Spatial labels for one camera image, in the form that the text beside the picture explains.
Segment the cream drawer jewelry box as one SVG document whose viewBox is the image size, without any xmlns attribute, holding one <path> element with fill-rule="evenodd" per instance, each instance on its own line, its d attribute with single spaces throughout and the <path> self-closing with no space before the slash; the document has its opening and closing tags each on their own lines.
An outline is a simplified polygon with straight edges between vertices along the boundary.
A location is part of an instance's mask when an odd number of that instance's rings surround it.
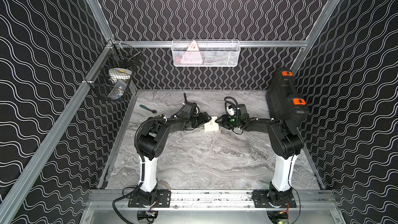
<svg viewBox="0 0 398 224">
<path fill-rule="evenodd" d="M 204 131 L 205 132 L 218 131 L 219 130 L 219 124 L 216 123 L 217 119 L 218 119 L 217 116 L 212 116 L 211 120 L 204 124 Z"/>
</svg>

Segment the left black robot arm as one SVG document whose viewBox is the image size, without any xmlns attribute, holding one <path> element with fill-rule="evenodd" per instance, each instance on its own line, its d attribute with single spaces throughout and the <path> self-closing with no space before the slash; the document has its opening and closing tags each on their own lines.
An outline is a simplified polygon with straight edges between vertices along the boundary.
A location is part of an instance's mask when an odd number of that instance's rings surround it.
<svg viewBox="0 0 398 224">
<path fill-rule="evenodd" d="M 157 161 L 169 134 L 177 131 L 194 130 L 211 121 L 206 112 L 198 114 L 180 114 L 171 117 L 159 115 L 150 117 L 138 128 L 134 137 L 134 146 L 140 157 L 140 180 L 133 194 L 144 206 L 152 206 L 157 195 Z"/>
</svg>

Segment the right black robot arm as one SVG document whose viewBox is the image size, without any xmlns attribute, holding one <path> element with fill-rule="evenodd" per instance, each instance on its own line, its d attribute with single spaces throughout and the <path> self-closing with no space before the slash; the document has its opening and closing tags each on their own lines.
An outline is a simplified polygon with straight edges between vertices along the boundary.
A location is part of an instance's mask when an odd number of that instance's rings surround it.
<svg viewBox="0 0 398 224">
<path fill-rule="evenodd" d="M 246 106 L 225 103 L 226 113 L 215 123 L 233 131 L 235 134 L 244 132 L 261 132 L 268 134 L 271 148 L 275 154 L 275 171 L 266 198 L 273 207 L 289 204 L 297 207 L 293 195 L 292 172 L 295 161 L 304 146 L 297 134 L 294 134 L 282 120 L 250 117 Z"/>
</svg>

